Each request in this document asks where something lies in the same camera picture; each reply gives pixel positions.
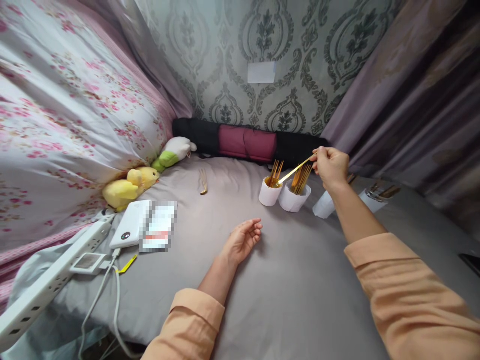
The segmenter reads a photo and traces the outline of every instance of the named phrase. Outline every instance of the hand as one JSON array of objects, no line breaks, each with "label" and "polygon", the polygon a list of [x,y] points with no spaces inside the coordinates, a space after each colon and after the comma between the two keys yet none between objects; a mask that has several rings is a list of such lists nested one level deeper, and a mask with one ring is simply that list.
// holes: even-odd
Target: hand
[{"label": "hand", "polygon": [[226,255],[229,261],[239,265],[247,258],[262,237],[264,226],[260,223],[261,221],[260,218],[254,218],[242,222],[233,229],[222,251],[222,254]]},{"label": "hand", "polygon": [[323,187],[330,194],[339,187],[348,184],[350,157],[333,147],[320,146],[313,150],[314,155],[310,158],[313,161],[315,174],[320,175]]}]

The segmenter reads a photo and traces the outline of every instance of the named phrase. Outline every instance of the chopstick holder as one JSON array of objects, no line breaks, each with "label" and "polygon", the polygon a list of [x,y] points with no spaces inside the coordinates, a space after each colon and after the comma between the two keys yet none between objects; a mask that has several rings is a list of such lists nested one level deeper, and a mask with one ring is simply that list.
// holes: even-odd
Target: chopstick holder
[{"label": "chopstick holder", "polygon": [[315,216],[321,219],[327,219],[333,214],[335,211],[335,204],[328,191],[325,191],[322,197],[313,206],[312,210]]},{"label": "chopstick holder", "polygon": [[262,205],[272,207],[277,203],[277,200],[279,199],[280,193],[283,189],[283,184],[280,185],[278,188],[269,187],[267,185],[267,179],[269,177],[270,176],[264,178],[261,183],[260,195],[258,196],[258,200]]},{"label": "chopstick holder", "polygon": [[387,198],[374,195],[367,188],[364,191],[362,191],[362,193],[360,194],[360,199],[374,214],[389,203],[389,200]]},{"label": "chopstick holder", "polygon": [[281,192],[278,202],[280,202],[283,210],[289,213],[298,213],[312,193],[312,189],[310,186],[305,185],[302,194],[297,195],[291,190],[293,181],[294,180],[291,179],[286,183],[285,189]]}]

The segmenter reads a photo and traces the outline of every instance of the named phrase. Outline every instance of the white plush toy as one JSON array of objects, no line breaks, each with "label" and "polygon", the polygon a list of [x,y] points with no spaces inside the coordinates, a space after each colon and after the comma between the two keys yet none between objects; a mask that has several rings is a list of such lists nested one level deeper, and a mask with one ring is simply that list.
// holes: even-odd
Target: white plush toy
[{"label": "white plush toy", "polygon": [[160,157],[153,162],[151,167],[159,173],[163,173],[166,168],[175,165],[187,156],[190,157],[190,151],[196,152],[197,145],[186,137],[174,137],[166,143]]}]

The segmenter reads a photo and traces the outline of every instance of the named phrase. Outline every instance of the white power strip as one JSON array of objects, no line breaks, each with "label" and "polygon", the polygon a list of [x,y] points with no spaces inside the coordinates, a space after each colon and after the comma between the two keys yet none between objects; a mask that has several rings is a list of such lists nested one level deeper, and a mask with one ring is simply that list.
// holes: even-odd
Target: white power strip
[{"label": "white power strip", "polygon": [[70,267],[83,253],[93,253],[105,240],[113,216],[92,224],[45,273],[0,317],[0,353],[10,349],[71,279]]}]

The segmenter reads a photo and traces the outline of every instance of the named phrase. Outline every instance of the gray patterned wallpaper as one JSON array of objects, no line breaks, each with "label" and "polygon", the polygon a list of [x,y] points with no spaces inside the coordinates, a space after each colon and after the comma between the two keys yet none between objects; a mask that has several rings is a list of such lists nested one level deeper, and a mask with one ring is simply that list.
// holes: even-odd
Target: gray patterned wallpaper
[{"label": "gray patterned wallpaper", "polygon": [[[320,135],[400,10],[400,0],[136,0],[207,121]],[[249,62],[275,83],[248,84]]]}]

